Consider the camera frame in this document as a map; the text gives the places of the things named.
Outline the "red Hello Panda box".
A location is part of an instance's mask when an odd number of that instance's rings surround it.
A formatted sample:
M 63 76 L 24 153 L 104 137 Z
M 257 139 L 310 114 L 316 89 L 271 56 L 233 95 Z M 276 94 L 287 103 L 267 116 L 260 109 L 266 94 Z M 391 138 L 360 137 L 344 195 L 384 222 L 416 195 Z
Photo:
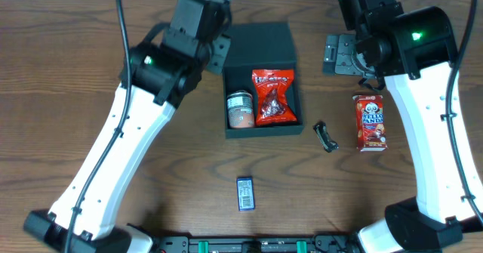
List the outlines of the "red Hello Panda box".
M 358 150 L 360 152 L 386 150 L 383 96 L 379 94 L 359 94 L 353 96 L 352 99 L 355 103 Z

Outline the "red candy bag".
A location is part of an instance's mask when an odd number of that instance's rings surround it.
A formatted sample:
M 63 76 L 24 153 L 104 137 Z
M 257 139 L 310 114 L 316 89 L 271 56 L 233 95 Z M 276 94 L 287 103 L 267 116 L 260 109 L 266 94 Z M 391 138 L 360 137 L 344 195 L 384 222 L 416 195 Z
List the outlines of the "red candy bag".
M 286 97 L 293 69 L 254 69 L 252 81 L 257 92 L 256 126 L 297 121 Z

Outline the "red Pringles can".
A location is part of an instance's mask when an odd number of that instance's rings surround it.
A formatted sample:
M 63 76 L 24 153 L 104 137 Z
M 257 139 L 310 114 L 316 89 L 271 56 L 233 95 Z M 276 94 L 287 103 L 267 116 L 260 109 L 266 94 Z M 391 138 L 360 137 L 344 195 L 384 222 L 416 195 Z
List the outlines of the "red Pringles can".
M 255 126 L 253 96 L 247 91 L 231 93 L 226 100 L 229 127 L 234 129 Z

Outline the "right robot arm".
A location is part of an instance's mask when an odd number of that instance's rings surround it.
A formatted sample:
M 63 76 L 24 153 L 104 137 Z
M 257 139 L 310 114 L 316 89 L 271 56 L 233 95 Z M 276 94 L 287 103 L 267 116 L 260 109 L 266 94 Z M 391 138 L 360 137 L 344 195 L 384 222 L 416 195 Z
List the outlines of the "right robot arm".
M 461 113 L 457 80 L 466 49 L 436 6 L 404 12 L 396 0 L 338 0 L 347 34 L 330 35 L 323 70 L 376 79 L 401 116 L 415 197 L 388 205 L 354 233 L 349 252 L 440 252 L 482 230 L 482 183 Z

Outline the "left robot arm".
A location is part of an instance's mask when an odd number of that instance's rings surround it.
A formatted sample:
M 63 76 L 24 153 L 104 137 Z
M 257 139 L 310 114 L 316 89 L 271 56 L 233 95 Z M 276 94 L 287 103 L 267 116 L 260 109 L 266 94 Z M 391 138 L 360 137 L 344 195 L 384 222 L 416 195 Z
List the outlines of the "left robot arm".
M 221 73 L 230 40 L 231 0 L 178 0 L 170 23 L 158 23 L 125 63 L 109 116 L 77 175 L 23 229 L 61 252 L 151 252 L 154 239 L 120 227 L 118 210 L 146 151 L 202 73 Z

